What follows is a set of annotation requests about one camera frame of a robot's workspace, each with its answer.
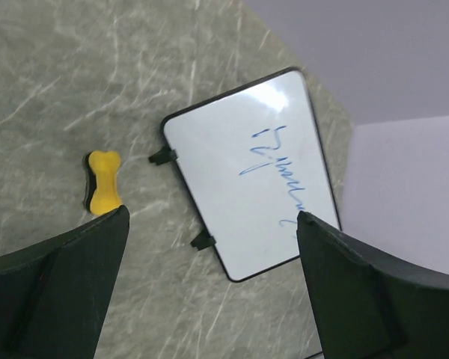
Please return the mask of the small black-framed whiteboard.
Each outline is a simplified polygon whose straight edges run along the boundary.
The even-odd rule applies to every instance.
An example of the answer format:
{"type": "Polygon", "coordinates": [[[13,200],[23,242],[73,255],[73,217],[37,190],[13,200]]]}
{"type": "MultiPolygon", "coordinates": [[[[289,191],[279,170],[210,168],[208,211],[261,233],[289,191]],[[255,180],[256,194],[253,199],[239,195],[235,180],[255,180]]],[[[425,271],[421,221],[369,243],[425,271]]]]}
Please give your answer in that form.
{"type": "Polygon", "coordinates": [[[300,212],[340,226],[304,73],[288,67],[165,117],[155,165],[173,163],[213,248],[240,283],[299,257],[300,212]]]}

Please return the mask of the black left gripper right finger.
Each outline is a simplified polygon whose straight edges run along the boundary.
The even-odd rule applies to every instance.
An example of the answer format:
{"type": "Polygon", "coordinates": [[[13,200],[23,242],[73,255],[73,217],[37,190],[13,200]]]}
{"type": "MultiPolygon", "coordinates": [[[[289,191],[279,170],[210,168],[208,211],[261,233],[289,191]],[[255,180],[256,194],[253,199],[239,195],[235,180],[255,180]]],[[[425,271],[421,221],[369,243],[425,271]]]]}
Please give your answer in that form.
{"type": "Polygon", "coordinates": [[[394,257],[309,212],[297,241],[325,358],[449,358],[449,274],[394,257]]]}

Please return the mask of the yellow bone-shaped eraser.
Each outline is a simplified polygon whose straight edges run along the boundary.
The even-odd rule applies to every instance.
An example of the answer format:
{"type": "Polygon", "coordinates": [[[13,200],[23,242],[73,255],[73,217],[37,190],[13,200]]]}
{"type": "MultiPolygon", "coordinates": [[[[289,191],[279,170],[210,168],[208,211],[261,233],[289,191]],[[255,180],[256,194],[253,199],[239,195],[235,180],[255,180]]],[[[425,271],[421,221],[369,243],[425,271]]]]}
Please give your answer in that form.
{"type": "Polygon", "coordinates": [[[120,155],[115,151],[95,150],[84,157],[87,171],[84,206],[93,215],[104,215],[123,204],[117,190],[120,164],[120,155]]]}

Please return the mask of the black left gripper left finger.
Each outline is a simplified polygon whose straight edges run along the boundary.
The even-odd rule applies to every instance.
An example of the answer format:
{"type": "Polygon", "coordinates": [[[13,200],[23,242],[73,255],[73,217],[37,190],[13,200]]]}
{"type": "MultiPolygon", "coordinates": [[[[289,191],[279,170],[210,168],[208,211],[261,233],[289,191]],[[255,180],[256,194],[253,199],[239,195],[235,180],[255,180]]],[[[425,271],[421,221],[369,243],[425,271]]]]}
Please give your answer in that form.
{"type": "Polygon", "coordinates": [[[0,256],[0,358],[93,358],[129,235],[125,206],[0,256]]]}

